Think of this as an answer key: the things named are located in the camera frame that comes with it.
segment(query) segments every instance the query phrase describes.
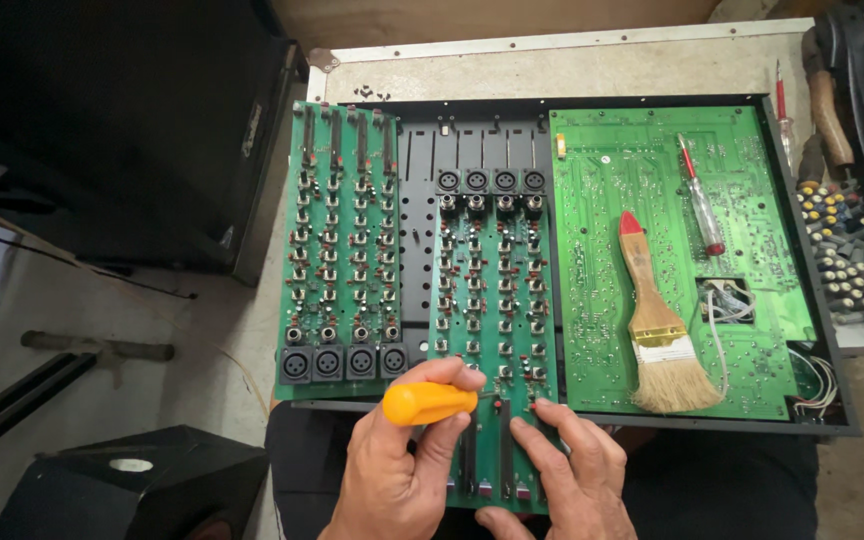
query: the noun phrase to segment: black cable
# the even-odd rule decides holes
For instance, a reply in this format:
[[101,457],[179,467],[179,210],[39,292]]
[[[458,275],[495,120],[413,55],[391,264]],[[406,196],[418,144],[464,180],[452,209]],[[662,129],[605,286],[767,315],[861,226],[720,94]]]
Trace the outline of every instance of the black cable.
[[[31,251],[32,253],[38,253],[39,255],[44,255],[45,257],[47,257],[49,259],[53,259],[55,261],[58,261],[59,263],[68,264],[69,266],[75,266],[75,264],[73,264],[72,262],[58,256],[57,254],[53,254],[49,251],[42,251],[41,249],[33,248],[30,246],[25,246],[25,245],[22,245],[18,242],[13,242],[12,240],[6,240],[5,238],[0,238],[0,243],[6,244],[6,246],[11,246],[13,248],[18,248],[21,250]],[[182,300],[195,300],[195,299],[199,298],[199,295],[194,293],[194,292],[190,293],[188,295],[182,295],[182,294],[178,294],[175,292],[167,291],[165,289],[160,289],[158,287],[153,287],[153,286],[147,285],[145,283],[133,281],[127,277],[119,276],[117,274],[111,274],[109,272],[98,271],[98,272],[96,272],[96,274],[99,274],[100,276],[105,276],[107,278],[113,278],[114,280],[119,280],[121,282],[125,282],[131,286],[136,286],[138,288],[149,289],[149,290],[153,290],[155,292],[160,292],[162,294],[167,294],[169,296],[174,296],[175,298],[181,298]]]

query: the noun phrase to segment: black speaker cabinet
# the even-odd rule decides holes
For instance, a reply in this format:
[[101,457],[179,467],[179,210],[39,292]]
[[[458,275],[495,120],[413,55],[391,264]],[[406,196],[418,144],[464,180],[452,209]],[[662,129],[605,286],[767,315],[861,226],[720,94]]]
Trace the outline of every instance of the black speaker cabinet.
[[268,472],[263,448],[187,425],[42,454],[0,540],[241,538]]
[[0,215],[93,264],[256,285],[241,251],[302,58],[270,6],[0,0]]

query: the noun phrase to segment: workbench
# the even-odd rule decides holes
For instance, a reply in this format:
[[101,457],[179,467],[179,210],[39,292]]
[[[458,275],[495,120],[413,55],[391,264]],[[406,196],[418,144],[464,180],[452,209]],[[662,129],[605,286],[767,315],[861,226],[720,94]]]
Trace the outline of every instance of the workbench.
[[[310,54],[306,99],[359,103],[771,93],[781,62],[798,145],[812,134],[802,34],[810,18],[423,43]],[[836,327],[864,355],[864,324]]]

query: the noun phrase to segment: white wire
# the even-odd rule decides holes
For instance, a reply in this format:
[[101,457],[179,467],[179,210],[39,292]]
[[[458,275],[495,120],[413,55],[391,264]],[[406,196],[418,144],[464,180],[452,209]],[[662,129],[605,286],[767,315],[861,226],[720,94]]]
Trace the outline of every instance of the white wire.
[[[814,398],[809,399],[809,401],[811,401],[810,403],[796,403],[793,405],[793,409],[796,411],[798,411],[799,408],[819,410],[819,418],[824,417],[826,415],[826,410],[833,404],[835,396],[838,394],[839,390],[838,382],[835,380],[835,376],[833,375],[833,366],[818,356],[810,356],[806,359],[795,350],[789,349],[788,351],[790,354],[805,362],[809,369],[811,369],[812,372],[815,373],[816,377],[819,378],[820,385],[820,392],[816,394]],[[824,372],[825,377],[828,379],[828,387],[825,387],[822,376],[819,374],[818,370],[815,369],[815,366],[812,365],[812,362],[819,364],[819,367],[822,368],[822,372]]]
[[[708,299],[705,301],[705,304],[714,308],[713,306],[713,294],[714,291],[708,291]],[[719,352],[719,362],[722,363],[722,397],[725,398],[726,394],[729,392],[729,368],[726,367],[726,353],[722,351],[722,342],[719,341],[719,332],[715,330],[715,309],[710,309],[708,311],[708,326],[712,329],[712,339],[715,340],[715,348]]]
[[838,381],[835,380],[835,377],[833,376],[833,366],[830,365],[829,362],[827,362],[827,361],[825,361],[822,358],[819,358],[817,356],[812,356],[812,360],[815,362],[818,362],[819,365],[822,366],[822,369],[824,369],[825,373],[828,374],[828,380],[829,380],[829,383],[831,384],[831,389],[828,391],[828,396],[825,398],[824,403],[823,403],[824,406],[822,407],[822,410],[819,411],[819,418],[822,418],[826,414],[826,409],[828,409],[829,406],[833,404],[833,400],[835,399],[835,395],[839,391],[839,384],[838,384]]
[[815,396],[812,397],[812,399],[809,399],[809,401],[814,402],[818,400],[820,396],[824,396],[824,392],[826,391],[826,382],[822,379],[822,375],[819,374],[818,370],[815,369],[815,366],[812,365],[812,362],[810,362],[808,358],[802,356],[798,353],[798,351],[794,349],[789,349],[788,351],[790,355],[798,357],[798,359],[801,360],[802,363],[808,366],[808,369],[812,370],[812,373],[815,374],[815,378],[819,380],[819,391],[815,394]]

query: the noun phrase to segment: circuit board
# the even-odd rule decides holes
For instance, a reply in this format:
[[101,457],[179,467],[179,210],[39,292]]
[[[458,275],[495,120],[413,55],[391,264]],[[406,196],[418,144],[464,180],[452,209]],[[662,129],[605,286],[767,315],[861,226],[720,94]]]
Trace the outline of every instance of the circuit board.
[[[618,246],[619,215],[630,211],[649,241],[658,289],[685,321],[715,387],[722,386],[723,366],[700,307],[701,283],[735,280],[756,300],[750,324],[716,324],[726,399],[682,414],[788,420],[786,396],[801,390],[787,342],[814,340],[815,331],[754,108],[554,110],[549,120],[553,155],[558,134],[565,144],[553,168],[569,406],[648,414],[630,399],[638,387],[627,328],[635,296]],[[678,133],[722,229],[726,252],[720,256],[705,255]]]
[[[533,187],[535,174],[525,173]],[[547,513],[538,471],[509,428],[520,416],[547,431],[532,413],[534,400],[558,402],[550,212],[545,195],[522,194],[518,176],[457,170],[438,177],[440,186],[461,181],[462,193],[438,195],[429,356],[463,357],[488,377],[484,391],[496,393],[479,401],[460,439],[448,505]]]
[[395,117],[295,102],[275,398],[380,396],[405,372]]

